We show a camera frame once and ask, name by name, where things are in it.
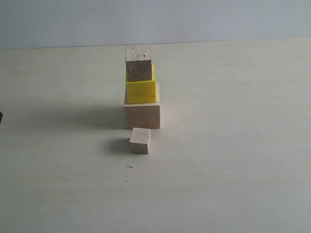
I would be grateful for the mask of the yellow cube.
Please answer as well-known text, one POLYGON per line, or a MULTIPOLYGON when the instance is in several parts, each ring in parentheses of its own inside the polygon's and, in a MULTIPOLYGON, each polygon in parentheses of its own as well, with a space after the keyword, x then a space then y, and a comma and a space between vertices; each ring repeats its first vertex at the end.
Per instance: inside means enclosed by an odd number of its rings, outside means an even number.
POLYGON ((127 100, 129 104, 155 103, 156 75, 152 64, 152 79, 147 81, 128 81, 128 71, 125 76, 127 100))

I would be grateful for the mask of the large light wooden cube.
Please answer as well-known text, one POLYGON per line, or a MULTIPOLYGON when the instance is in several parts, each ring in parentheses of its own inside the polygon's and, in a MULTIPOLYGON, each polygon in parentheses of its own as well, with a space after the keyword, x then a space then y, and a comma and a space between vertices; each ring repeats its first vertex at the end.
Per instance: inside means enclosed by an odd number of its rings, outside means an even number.
POLYGON ((160 129, 161 103, 159 82, 156 82, 156 102, 154 103, 130 104, 127 99, 127 90, 125 90, 124 110, 128 129, 160 129))

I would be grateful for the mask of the small light wooden cube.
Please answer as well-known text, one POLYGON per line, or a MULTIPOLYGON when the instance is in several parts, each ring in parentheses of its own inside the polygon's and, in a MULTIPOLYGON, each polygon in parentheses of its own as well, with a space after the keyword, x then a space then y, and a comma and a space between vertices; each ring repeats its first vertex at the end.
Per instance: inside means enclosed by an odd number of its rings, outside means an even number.
POLYGON ((132 153, 148 154, 151 143, 151 130, 146 128, 133 128, 129 140, 132 153))

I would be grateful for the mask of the medium striped wooden cube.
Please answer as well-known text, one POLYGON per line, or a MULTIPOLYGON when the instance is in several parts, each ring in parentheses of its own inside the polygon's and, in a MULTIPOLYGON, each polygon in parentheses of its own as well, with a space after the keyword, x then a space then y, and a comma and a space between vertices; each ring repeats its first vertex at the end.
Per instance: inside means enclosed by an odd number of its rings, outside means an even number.
POLYGON ((125 64, 129 82, 152 79, 152 56, 149 45, 127 46, 125 64))

